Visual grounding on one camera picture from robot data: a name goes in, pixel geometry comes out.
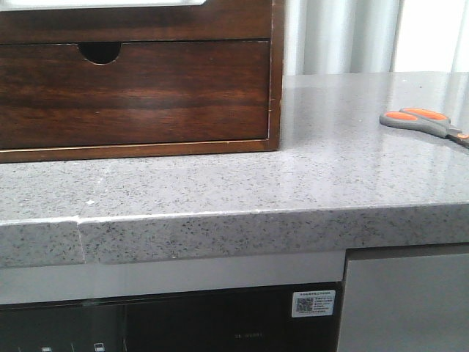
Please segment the white sheer curtain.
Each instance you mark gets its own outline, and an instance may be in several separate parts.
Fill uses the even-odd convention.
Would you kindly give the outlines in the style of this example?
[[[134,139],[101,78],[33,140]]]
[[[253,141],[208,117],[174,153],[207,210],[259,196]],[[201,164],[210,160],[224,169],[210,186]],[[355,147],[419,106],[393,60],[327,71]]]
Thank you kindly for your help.
[[[467,1],[288,1],[284,73],[468,71]]]

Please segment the grey cabinet door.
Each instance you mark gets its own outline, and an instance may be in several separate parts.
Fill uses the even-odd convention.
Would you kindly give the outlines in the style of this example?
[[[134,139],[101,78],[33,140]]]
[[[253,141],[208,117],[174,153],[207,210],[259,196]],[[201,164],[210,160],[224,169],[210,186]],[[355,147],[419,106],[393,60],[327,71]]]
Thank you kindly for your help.
[[[467,351],[468,245],[347,253],[339,351]]]

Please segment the white QR code sticker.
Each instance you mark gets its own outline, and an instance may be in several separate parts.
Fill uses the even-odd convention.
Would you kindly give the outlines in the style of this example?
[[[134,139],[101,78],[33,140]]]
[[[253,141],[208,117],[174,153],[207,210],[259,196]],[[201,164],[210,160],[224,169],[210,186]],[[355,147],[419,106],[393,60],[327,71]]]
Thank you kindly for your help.
[[[293,318],[332,316],[335,298],[335,290],[294,292],[291,316]]]

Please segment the dark wooden drawer cabinet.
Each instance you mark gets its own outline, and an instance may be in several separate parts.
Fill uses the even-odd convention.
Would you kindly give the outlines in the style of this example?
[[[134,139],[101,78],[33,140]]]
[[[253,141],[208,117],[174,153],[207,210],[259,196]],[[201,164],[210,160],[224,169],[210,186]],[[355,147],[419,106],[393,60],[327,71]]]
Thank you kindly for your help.
[[[124,43],[264,41],[270,46],[267,135],[261,139],[4,149],[1,161],[55,161],[274,151],[279,146],[284,53],[283,1],[206,1],[201,6],[1,11],[4,45],[76,45],[96,64]]]

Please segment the orange grey scissors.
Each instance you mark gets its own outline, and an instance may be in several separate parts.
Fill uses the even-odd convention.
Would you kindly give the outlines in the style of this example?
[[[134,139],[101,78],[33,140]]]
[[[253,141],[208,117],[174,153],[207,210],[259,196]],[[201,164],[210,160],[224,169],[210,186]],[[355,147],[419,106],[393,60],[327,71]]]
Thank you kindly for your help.
[[[468,134],[451,124],[444,114],[428,109],[403,108],[380,115],[382,125],[427,133],[468,148]]]

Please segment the black glass built-in appliance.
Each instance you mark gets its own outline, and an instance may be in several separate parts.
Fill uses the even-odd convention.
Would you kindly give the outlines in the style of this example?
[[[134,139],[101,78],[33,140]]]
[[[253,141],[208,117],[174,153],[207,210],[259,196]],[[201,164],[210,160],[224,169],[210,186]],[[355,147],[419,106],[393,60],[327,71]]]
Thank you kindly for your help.
[[[294,292],[335,290],[332,316],[293,318]],[[334,351],[340,282],[1,306],[3,351]]]

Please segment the wooden drawer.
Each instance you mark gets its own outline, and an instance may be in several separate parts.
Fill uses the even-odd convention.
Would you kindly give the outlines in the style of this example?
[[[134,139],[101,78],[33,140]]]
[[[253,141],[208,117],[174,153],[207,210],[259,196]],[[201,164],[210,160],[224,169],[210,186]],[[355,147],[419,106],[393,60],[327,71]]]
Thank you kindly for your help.
[[[106,65],[76,45],[1,47],[1,147],[261,139],[264,41],[124,43]]]

